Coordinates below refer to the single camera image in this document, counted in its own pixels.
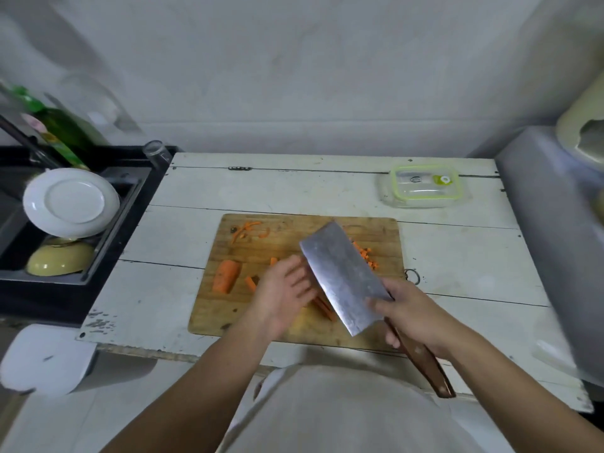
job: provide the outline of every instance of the wooden cutting board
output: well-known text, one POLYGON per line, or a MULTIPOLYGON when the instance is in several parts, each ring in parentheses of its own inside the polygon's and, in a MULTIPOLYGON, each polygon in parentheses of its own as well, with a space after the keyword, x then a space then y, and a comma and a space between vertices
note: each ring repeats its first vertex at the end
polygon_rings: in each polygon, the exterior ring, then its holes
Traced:
MULTIPOLYGON (((371 248, 371 259, 378 263, 376 274, 382 277, 404 278, 403 255, 400 247, 399 226, 394 219, 371 217, 330 217, 278 214, 225 214, 216 232, 210 257, 191 319, 189 332, 220 336, 238 319, 251 301, 252 293, 245 277, 262 274, 270 265, 271 257, 286 258, 300 254, 299 241, 335 220, 347 235, 362 248, 371 248), (231 229, 240 228, 247 221, 261 221, 245 238, 231 243, 231 229), (266 238, 259 238, 267 229, 266 238), (242 263, 239 275, 229 294, 212 292, 215 271, 224 259, 242 263)), ((342 322, 332 322, 312 303, 298 315, 285 333, 282 342, 328 345, 361 350, 392 351, 383 339, 379 324, 351 337, 342 322)))

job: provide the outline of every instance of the white plate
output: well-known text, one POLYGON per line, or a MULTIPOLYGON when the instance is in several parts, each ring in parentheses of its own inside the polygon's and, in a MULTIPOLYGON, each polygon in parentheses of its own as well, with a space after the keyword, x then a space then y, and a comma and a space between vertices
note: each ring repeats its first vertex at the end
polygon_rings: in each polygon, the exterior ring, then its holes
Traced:
POLYGON ((103 177, 78 168, 48 170, 32 180, 23 195, 30 221, 63 238, 96 235, 109 225, 120 197, 103 177))

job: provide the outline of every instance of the hand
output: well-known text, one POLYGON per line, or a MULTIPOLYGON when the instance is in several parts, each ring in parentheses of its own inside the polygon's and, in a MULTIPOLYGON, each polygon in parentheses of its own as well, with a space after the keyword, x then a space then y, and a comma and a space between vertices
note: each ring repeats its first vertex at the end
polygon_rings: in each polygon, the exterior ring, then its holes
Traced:
POLYGON ((317 295, 310 274, 306 261, 293 255, 268 268, 262 276, 248 312, 271 341, 283 335, 302 307, 317 295))
MULTIPOLYGON (((382 278, 382 282, 394 302, 370 299, 369 306, 390 318, 402 333, 425 344, 439 358, 449 359, 451 348, 474 333, 410 281, 382 278)), ((386 332, 386 342, 394 348, 400 346, 390 329, 386 332)))

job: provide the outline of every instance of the cleaver blade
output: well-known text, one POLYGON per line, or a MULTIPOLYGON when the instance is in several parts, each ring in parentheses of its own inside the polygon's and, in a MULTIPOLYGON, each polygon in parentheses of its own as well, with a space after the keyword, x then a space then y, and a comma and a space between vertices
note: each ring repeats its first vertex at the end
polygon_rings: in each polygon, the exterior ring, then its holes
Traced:
POLYGON ((365 299, 393 299, 338 223, 331 221, 323 226, 302 240, 300 248, 352 336, 383 320, 383 316, 367 306, 365 299))

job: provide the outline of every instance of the yellow bowl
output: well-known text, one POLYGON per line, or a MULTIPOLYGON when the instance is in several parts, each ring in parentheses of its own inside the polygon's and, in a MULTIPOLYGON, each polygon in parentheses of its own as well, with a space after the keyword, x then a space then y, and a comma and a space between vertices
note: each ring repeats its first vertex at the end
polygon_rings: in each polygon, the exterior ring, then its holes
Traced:
POLYGON ((88 243, 54 238, 30 256, 25 271, 38 277, 73 274, 84 270, 93 255, 88 243))

